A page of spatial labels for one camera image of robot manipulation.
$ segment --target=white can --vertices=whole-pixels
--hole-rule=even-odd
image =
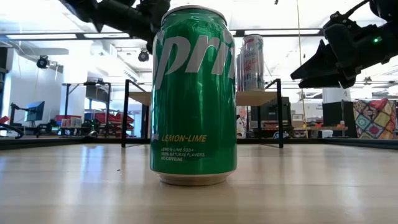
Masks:
[[[243,39],[243,90],[264,90],[264,41],[260,35],[253,34]]]

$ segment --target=patterned blanket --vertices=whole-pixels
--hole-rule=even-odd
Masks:
[[[396,103],[388,99],[354,102],[356,133],[360,139],[394,139]]]

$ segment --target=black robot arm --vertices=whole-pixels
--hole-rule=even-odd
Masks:
[[[368,2],[372,12],[387,23],[360,27],[349,19]],[[301,79],[300,88],[349,88],[362,69],[387,63],[398,55],[398,0],[365,0],[346,14],[332,14],[323,28],[329,44],[321,40],[315,55],[291,78]]]
[[[170,8],[170,0],[60,0],[69,11],[84,22],[92,22],[101,32],[104,25],[113,27],[147,41],[152,53],[152,42],[160,29],[162,16]]]

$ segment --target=green soda can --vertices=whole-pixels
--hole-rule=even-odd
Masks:
[[[223,182],[236,169],[234,39],[224,16],[170,10],[153,56],[150,168],[169,184]]]

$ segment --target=wooden tabletop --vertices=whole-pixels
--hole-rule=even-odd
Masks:
[[[151,92],[130,92],[130,98],[150,106]],[[238,91],[236,92],[236,106],[261,106],[268,101],[275,99],[276,92],[267,91]]]
[[[294,128],[294,131],[322,131],[322,130],[332,130],[332,131],[347,131],[348,127],[306,127],[306,128]]]
[[[397,151],[238,145],[236,171],[207,187],[161,183],[149,156],[120,144],[0,151],[0,223],[398,223]]]

